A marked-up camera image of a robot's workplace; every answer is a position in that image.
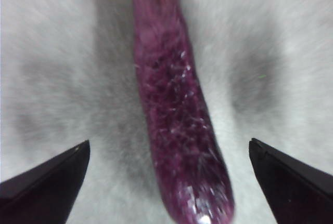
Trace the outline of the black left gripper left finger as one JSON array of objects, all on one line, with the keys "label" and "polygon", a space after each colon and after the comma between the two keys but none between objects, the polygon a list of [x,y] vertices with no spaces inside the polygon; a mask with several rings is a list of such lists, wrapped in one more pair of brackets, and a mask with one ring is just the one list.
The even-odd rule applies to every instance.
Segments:
[{"label": "black left gripper left finger", "polygon": [[89,141],[1,183],[1,223],[66,223],[83,184]]}]

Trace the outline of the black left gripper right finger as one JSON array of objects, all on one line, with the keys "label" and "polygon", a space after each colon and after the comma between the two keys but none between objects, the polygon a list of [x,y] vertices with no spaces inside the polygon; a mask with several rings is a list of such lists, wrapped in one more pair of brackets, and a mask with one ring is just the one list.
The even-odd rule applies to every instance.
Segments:
[{"label": "black left gripper right finger", "polygon": [[249,157],[277,223],[332,223],[332,175],[255,138]]}]

